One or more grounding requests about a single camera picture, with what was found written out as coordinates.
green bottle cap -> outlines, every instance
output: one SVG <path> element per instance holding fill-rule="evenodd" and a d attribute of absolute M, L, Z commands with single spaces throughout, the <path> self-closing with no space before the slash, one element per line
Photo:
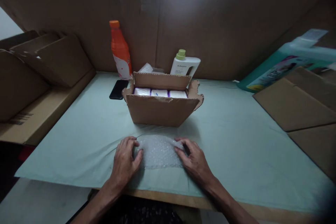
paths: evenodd
<path fill-rule="evenodd" d="M 183 49 L 180 49 L 179 52 L 176 54 L 176 58 L 178 60 L 184 60 L 185 57 L 186 57 L 186 52 Z"/>

wooden table edge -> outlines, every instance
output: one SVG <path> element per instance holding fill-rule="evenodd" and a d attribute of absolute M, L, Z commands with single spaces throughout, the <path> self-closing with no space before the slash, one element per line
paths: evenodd
<path fill-rule="evenodd" d="M 183 205 L 187 207 L 218 211 L 211 201 L 203 197 L 193 197 L 159 191 L 130 189 L 126 190 L 124 194 L 150 200 L 163 201 L 176 205 Z M 254 218 L 262 221 L 277 223 L 311 223 L 317 221 L 318 218 L 316 215 L 305 212 L 269 208 L 242 202 L 239 202 L 239 204 Z"/>

teal plastic jug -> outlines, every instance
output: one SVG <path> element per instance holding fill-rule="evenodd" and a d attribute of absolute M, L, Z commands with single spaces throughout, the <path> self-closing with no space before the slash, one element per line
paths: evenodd
<path fill-rule="evenodd" d="M 318 74 L 336 70 L 336 50 L 314 46 L 328 31 L 310 29 L 292 42 L 284 44 L 267 60 L 245 77 L 237 86 L 249 92 L 259 92 L 297 67 Z"/>

cardboard box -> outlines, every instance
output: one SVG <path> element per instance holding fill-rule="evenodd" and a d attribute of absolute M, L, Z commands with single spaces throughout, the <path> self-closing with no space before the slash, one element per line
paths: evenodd
<path fill-rule="evenodd" d="M 72 88 L 52 87 L 7 123 L 0 123 L 0 141 L 38 145 L 95 76 L 91 69 Z"/>
<path fill-rule="evenodd" d="M 293 131 L 288 135 L 336 183 L 336 124 Z"/>
<path fill-rule="evenodd" d="M 0 52 L 0 121 L 6 122 L 49 89 L 38 74 L 7 51 Z"/>
<path fill-rule="evenodd" d="M 204 100 L 198 94 L 199 81 L 190 82 L 190 76 L 134 73 L 129 89 L 122 95 L 128 105 L 134 123 L 163 126 L 180 126 Z M 134 88 L 151 88 L 186 91 L 188 99 L 171 97 L 150 97 L 133 94 Z"/>
<path fill-rule="evenodd" d="M 50 83 L 58 86 L 74 86 L 92 68 L 74 34 L 63 38 L 45 34 L 11 50 Z"/>
<path fill-rule="evenodd" d="M 336 84 L 303 68 L 253 97 L 287 132 L 336 123 Z"/>

light green cloth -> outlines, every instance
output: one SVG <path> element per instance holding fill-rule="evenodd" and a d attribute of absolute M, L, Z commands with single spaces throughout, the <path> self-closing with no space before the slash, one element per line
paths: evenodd
<path fill-rule="evenodd" d="M 108 179 L 118 142 L 128 135 L 188 137 L 238 201 L 319 212 L 330 179 L 275 121 L 233 82 L 200 80 L 203 105 L 179 128 L 133 124 L 123 100 L 110 100 L 118 77 L 100 72 L 17 171 L 29 179 L 99 188 Z M 131 188 L 203 194 L 182 168 L 141 170 Z"/>

